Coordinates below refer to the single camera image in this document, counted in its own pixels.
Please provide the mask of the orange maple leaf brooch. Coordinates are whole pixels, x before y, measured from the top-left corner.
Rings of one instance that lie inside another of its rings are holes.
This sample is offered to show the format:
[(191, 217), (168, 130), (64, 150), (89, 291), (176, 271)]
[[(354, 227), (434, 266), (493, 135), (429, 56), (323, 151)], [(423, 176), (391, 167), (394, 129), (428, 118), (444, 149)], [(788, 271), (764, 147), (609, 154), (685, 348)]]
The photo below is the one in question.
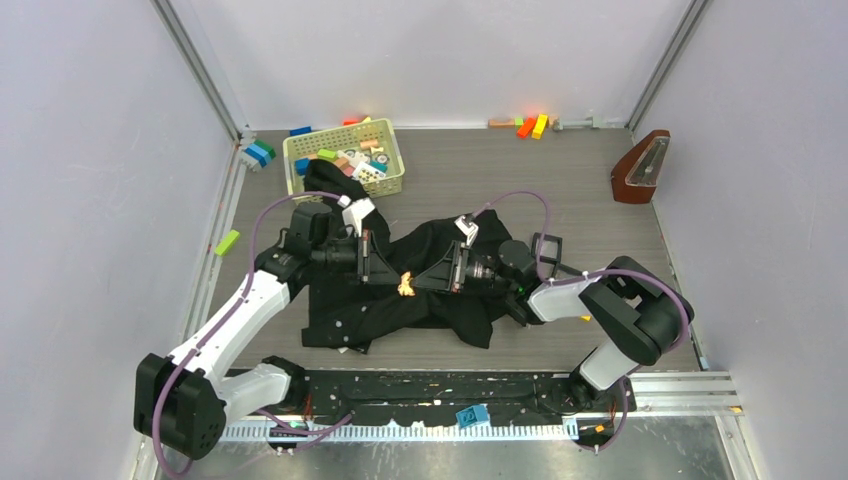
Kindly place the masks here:
[(412, 285), (412, 274), (407, 271), (400, 276), (400, 281), (397, 286), (397, 292), (402, 297), (414, 297), (416, 292)]

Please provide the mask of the black button shirt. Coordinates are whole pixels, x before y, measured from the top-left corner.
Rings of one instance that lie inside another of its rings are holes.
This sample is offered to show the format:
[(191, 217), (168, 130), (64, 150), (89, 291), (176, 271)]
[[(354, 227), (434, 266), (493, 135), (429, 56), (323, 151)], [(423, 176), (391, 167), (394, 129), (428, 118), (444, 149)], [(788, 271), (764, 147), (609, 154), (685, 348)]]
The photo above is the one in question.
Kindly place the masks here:
[(450, 329), (468, 345), (486, 349), (493, 322), (508, 313), (507, 294), (499, 290), (466, 293), (414, 289), (400, 292), (401, 277), (415, 276), (436, 264), (459, 232), (452, 220), (431, 220), (393, 241), (378, 210), (363, 220), (380, 259), (391, 268), (387, 283), (362, 282), (354, 259), (358, 239), (348, 233), (341, 209), (331, 198), (304, 202), (282, 234), (283, 249), (302, 269), (290, 279), (290, 293), (309, 290), (309, 324), (303, 346), (365, 352), (371, 341), (404, 328)]

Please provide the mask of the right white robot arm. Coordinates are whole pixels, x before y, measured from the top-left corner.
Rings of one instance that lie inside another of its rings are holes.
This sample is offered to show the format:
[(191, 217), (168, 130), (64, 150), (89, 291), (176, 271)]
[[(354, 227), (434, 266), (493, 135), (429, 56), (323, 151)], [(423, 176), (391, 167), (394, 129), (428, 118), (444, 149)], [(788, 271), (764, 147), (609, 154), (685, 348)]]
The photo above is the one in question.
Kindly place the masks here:
[(607, 339), (578, 365), (570, 385), (574, 403), (589, 411), (610, 398), (622, 377), (656, 364), (688, 335), (691, 304), (630, 257), (561, 280), (540, 279), (537, 266), (521, 241), (501, 243), (494, 256), (455, 242), (435, 265), (403, 274), (399, 289), (492, 296), (521, 325), (581, 316), (596, 320)]

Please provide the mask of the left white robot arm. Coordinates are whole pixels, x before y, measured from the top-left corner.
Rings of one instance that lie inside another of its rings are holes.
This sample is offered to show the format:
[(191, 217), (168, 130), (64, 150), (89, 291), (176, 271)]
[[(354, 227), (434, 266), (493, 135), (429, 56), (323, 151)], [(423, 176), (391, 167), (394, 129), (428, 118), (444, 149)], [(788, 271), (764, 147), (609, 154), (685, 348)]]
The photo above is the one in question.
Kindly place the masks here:
[(377, 259), (365, 219), (376, 207), (369, 198), (337, 199), (341, 235), (331, 223), (332, 208), (318, 202), (296, 206), (277, 243), (254, 256), (234, 294), (183, 344), (166, 356), (147, 355), (135, 374), (134, 429), (191, 460), (209, 454), (225, 428), (265, 407), (298, 412), (309, 397), (309, 382), (299, 365), (277, 356), (234, 377), (234, 361), (260, 330), (282, 312), (321, 271), (375, 274), (366, 265)]

